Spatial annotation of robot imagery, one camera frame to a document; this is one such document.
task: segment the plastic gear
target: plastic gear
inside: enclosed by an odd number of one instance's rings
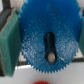
[[[26,0],[19,20],[22,55],[42,72],[64,69],[78,51],[82,14],[76,0]],[[56,37],[57,62],[49,64],[44,57],[44,36],[52,32]]]
[[[34,84],[50,84],[50,83],[44,82],[44,81],[38,81],[38,82],[36,82],[36,83],[34,83]]]

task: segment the blue plastic part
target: blue plastic part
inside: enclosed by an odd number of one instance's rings
[[[26,0],[20,12],[22,54],[36,70],[55,72],[69,64],[78,51],[82,27],[80,7],[76,0]],[[49,64],[44,57],[44,36],[56,37],[57,62]]]

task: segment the green panel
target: green panel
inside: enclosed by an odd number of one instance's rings
[[[83,23],[82,23],[82,30],[81,30],[81,35],[80,35],[79,47],[80,47],[80,50],[84,56],[84,18],[83,18]]]
[[[21,50],[18,11],[0,33],[0,51],[5,75],[12,76]]]
[[[6,9],[0,16],[0,31],[4,27],[4,24],[7,21],[8,16],[11,14],[12,9]]]

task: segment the blue gear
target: blue gear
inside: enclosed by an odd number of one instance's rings
[[[69,64],[78,51],[82,26],[76,0],[26,0],[20,12],[22,54],[36,70],[55,72]],[[44,57],[44,36],[56,37],[57,62],[49,64]]]

